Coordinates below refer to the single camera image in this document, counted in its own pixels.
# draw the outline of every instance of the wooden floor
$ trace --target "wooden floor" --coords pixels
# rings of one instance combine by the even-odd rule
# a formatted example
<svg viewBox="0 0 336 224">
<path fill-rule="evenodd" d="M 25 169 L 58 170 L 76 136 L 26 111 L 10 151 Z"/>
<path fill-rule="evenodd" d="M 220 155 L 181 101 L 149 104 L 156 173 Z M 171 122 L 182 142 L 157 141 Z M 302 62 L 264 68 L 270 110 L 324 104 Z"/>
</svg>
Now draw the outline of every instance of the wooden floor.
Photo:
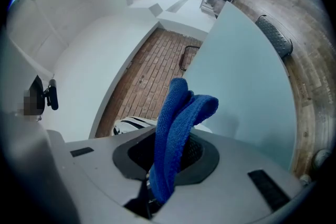
<svg viewBox="0 0 336 224">
<path fill-rule="evenodd" d="M 310 172 L 312 156 L 334 145 L 336 49 L 328 14 L 320 0 L 235 0 L 253 21 L 267 18 L 293 42 L 285 60 L 297 110 L 292 171 Z"/>
<path fill-rule="evenodd" d="M 118 82 L 98 125 L 96 137 L 109 136 L 115 120 L 127 116 L 156 120 L 170 81 L 183 75 L 179 61 L 188 45 L 200 47 L 202 43 L 191 37 L 157 29 Z M 195 48 L 186 49 L 182 63 L 185 69 L 196 52 Z"/>
</svg>

